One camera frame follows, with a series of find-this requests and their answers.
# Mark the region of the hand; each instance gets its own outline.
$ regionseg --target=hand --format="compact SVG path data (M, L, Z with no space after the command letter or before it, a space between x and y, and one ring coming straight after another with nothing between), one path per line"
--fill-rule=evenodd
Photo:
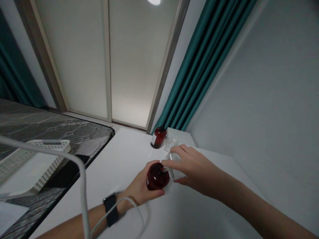
M191 187L203 195L222 200L226 196L229 188L226 185L230 175L219 169L209 161L203 154L185 144L172 147L172 153L177 153L181 161L162 160L162 164L169 168L181 171L187 177L175 180Z
M141 172L139 172L139 174L135 177L131 184L122 193L118 195L117 200L127 197L131 198L136 203L136 205L142 205L146 203L148 200L152 200L160 196L163 196L165 194L164 190L150 191L146 187L147 173L150 167L154 163L159 162L159 160L148 162L145 168ZM124 200L118 204L117 209L118 212L121 214L121 212L123 213L124 211L133 207L134 206L128 200Z

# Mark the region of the white table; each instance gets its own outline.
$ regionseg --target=white table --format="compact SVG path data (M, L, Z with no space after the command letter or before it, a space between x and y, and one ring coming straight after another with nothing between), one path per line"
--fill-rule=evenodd
M113 192L124 190L145 164L162 160L167 152L150 146L151 136L120 129L86 170L88 207L102 203ZM241 167L225 155L199 149L219 168L265 198ZM81 213L79 180L55 206L31 238ZM141 238L258 238L238 214L191 188L170 182L165 195L140 206L145 231ZM135 238L141 227L136 209L129 210L99 238Z

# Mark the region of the door frame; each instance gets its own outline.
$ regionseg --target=door frame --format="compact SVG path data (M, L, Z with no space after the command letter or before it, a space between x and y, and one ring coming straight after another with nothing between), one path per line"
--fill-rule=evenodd
M109 0L102 0L103 4L103 27L104 27L104 46L106 63L106 93L107 93L107 115L108 118L93 116L70 108L63 84L53 57L53 53L46 35L41 15L36 0L15 0L20 17L26 28L32 47L36 53L41 69L45 75L46 82L59 112L74 112L81 115L105 120L108 122L120 123L128 127L139 128L149 134L152 129L154 117L158 108L160 97L165 85L168 70L174 55L178 37L184 22L186 11L190 0L179 0L174 17L174 21L168 37L162 66L153 96L146 127L132 125L130 123L112 119L112 93L111 93L111 58L110 58L110 25L109 25Z

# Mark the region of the glass panel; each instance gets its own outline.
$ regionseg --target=glass panel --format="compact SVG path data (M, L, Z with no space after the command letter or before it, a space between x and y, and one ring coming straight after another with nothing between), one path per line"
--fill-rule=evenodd
M72 110L107 118L101 0L37 0Z
M178 0L109 0L112 117L146 127Z

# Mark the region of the ceiling light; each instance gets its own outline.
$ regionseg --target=ceiling light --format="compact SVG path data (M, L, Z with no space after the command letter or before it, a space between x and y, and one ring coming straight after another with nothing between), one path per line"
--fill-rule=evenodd
M151 4L158 6L160 4L160 0L148 0Z

